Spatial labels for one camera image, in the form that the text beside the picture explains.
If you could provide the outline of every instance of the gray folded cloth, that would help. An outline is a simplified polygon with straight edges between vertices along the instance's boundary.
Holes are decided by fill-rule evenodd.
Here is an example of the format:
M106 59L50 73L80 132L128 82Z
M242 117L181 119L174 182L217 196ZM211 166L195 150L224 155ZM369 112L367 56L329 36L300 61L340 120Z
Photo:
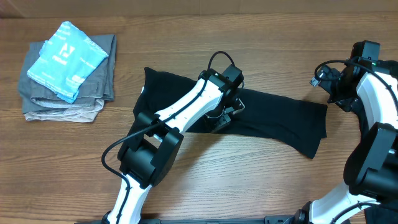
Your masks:
M87 77L79 88L79 95L74 103L69 104L56 94L31 80L28 69L39 58L39 51L44 42L30 43L18 83L18 92L22 97L22 113L26 120L57 120L92 122L104 101L114 100L113 71L116 58L116 36L94 35L89 38L98 44L109 57Z

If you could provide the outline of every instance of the wooden surface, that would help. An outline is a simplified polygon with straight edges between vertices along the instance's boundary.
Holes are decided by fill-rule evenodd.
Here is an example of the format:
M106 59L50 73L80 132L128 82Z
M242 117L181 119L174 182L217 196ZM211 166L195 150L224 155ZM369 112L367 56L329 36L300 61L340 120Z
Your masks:
M0 17L23 18L397 11L394 0L0 0Z
M25 121L17 82L28 43L65 20L88 35L117 34L115 101L92 124ZM396 13L5 19L0 31L0 223L99 220L112 209L120 179L100 157L134 121L144 67L196 78L213 52L226 50L246 88L326 103L328 94L308 84L319 63L349 57L364 39L382 43L380 59L398 60ZM217 57L213 67L227 64ZM359 143L357 118L335 105L326 131L314 160L273 139L187 133L142 212L167 220L294 214L343 180ZM116 153L107 158L115 169Z

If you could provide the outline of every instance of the blue plastic package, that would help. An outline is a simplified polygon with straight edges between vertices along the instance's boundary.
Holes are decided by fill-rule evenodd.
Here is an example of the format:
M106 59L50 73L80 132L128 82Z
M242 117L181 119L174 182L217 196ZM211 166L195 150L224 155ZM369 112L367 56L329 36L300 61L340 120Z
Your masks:
M63 22L56 33L46 40L39 59L27 75L73 103L80 85L108 54L71 22Z

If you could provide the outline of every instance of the wooden table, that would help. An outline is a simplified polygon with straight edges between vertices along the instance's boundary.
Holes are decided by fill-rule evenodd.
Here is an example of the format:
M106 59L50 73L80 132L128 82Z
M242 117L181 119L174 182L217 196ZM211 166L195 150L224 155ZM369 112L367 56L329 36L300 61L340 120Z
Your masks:
M65 20L88 35L117 34L115 101L92 124L25 121L17 82L28 43L48 39ZM349 57L364 39L382 44L380 59L398 60L398 14L1 20L0 223L99 220L112 209L120 179L100 157L134 121L144 67L196 78L213 52L226 50L247 88L326 103L328 94L308 84L313 69ZM213 62L217 70L227 64L224 57ZM314 160L273 139L187 133L142 212L165 220L294 214L343 180L346 159L359 143L357 118L335 105L328 108L326 130ZM116 153L108 156L115 169ZM363 214L351 220L364 223Z

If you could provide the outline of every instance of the black cloth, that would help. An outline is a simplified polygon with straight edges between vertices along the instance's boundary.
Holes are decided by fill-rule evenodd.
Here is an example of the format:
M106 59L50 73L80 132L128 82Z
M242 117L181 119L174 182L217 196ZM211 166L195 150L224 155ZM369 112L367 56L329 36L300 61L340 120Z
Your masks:
M398 201L388 203L385 206L398 210ZM397 212L380 207L367 208L365 218L367 224L398 224Z
M187 94L196 84L186 77L145 68L145 87L134 108L134 116L144 110L155 113ZM321 138L326 137L327 105L293 100L284 96L243 89L240 99L245 109L231 115L231 123L218 134L240 134L278 139L313 159ZM188 132L207 133L199 119Z

